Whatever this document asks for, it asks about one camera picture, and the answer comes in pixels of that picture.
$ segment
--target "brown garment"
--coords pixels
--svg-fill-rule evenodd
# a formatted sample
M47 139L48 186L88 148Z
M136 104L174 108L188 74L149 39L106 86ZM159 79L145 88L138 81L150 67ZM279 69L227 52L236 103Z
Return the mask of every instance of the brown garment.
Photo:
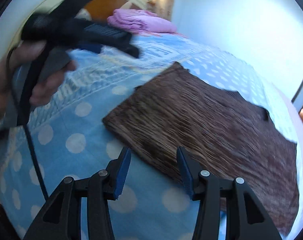
M238 92L212 87L174 63L138 87L103 123L175 180L181 180L178 146L216 176L243 177L278 230L290 232L298 212L296 144L275 129L264 108Z

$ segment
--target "metal screw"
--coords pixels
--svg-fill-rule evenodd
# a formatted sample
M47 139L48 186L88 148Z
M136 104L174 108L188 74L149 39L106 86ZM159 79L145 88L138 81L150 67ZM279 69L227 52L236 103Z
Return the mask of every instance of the metal screw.
M101 176L101 177L104 177L108 174L107 170L101 170L98 172L98 175Z
M243 184L245 181L244 181L243 178L238 177L238 178L236 178L236 182L239 183L239 184Z
M64 183L65 184L71 183L72 181L73 181L72 177L66 177L66 178L64 178Z
M206 171L206 170L201 171L200 174L201 174L201 176L204 176L204 177L208 177L210 175L209 171Z

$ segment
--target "curved headboard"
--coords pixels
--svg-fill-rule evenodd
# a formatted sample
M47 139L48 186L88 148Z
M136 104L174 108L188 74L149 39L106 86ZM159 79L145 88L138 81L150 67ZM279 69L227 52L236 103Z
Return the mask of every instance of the curved headboard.
M51 12L62 1L63 0L45 0L40 3L33 11L31 11L30 15L35 11ZM84 8L90 13L93 20L96 19L105 21L107 17L113 14L114 9L120 8L127 2L132 3L131 8L146 9L147 2L149 2L149 0L92 0ZM21 30L29 16L21 23L17 29L8 50L20 41Z

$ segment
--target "polka dot bed sheet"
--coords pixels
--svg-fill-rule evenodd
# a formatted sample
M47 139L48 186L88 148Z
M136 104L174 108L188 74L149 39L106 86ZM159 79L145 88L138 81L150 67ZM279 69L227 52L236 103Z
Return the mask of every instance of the polka dot bed sheet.
M247 101L266 108L276 128L297 142L289 115L283 111L278 114L279 107L284 107L284 111L286 108L282 100L275 100L277 92L270 87L265 89L265 82L246 62L178 35L137 36L134 43L141 48L140 59L108 47L99 55L85 50L71 52L78 63L77 71L67 75L48 105L31 113L29 127L49 193L64 177L90 177L118 157L123 145L104 128L102 118L129 97L135 87L173 61L179 61L204 82L238 91ZM10 130L8 140L0 141L0 198L14 228L23 237L44 198L19 127ZM122 195L109 201L116 240L191 240L198 206L180 185L135 155ZM86 199L82 200L81 229L82 240L88 239ZM221 213L219 239L225 239L225 230L226 219Z

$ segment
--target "pink blanket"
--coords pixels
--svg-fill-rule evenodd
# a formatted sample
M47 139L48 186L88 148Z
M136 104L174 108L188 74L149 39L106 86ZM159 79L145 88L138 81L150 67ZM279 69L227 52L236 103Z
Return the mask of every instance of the pink blanket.
M145 10L116 9L114 14L107 18L107 22L131 32L175 33L177 30L171 22Z

